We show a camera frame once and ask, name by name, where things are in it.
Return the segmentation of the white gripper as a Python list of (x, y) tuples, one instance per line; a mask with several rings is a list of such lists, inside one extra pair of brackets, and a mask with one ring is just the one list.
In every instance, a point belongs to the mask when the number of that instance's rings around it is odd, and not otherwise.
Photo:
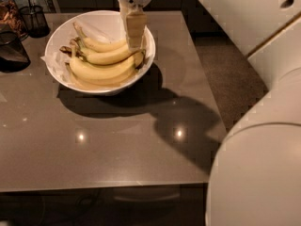
[(147, 15), (143, 8), (151, 0), (118, 0), (120, 17), (126, 31), (130, 49), (140, 49), (147, 24)]

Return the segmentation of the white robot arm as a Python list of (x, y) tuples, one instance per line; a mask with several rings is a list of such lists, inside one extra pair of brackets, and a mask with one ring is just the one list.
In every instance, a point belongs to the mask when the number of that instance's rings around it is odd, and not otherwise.
[(206, 226), (301, 226), (301, 0), (199, 0), (268, 88), (224, 138)]

